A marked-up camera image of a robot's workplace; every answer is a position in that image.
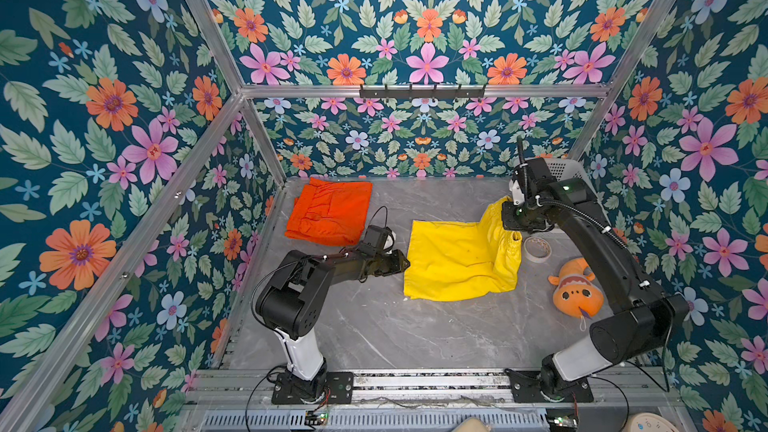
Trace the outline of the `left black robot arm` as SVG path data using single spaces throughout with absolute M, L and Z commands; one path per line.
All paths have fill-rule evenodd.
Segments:
M 329 290 L 342 282 L 402 274 L 409 267 L 406 254 L 395 247 L 395 233 L 386 226 L 368 227 L 361 242 L 335 254 L 289 251 L 251 299 L 254 319 L 276 335 L 285 356 L 271 402 L 349 404 L 354 374 L 328 370 L 315 333 Z

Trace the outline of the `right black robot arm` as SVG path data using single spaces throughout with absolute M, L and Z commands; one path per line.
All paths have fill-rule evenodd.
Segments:
M 592 323 L 582 339 L 546 356 L 538 374 L 509 370 L 513 396 L 518 402 L 589 402 L 593 398 L 589 376 L 667 346 L 683 326 L 688 303 L 683 296 L 666 292 L 644 271 L 583 177 L 567 177 L 552 159 L 521 156 L 510 192 L 512 199 L 500 213 L 504 228 L 529 235 L 562 230 L 612 311 Z

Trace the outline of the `yellow shorts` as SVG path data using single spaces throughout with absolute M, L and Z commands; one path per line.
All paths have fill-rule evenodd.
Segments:
M 501 198 L 478 222 L 415 221 L 405 271 L 410 299 L 457 302 L 516 289 L 522 263 L 522 234 L 504 228 Z

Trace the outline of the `orange shorts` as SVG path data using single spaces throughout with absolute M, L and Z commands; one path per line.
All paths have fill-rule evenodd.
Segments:
M 372 192 L 370 182 L 311 178 L 294 201 L 284 235 L 325 246 L 354 246 L 365 230 Z

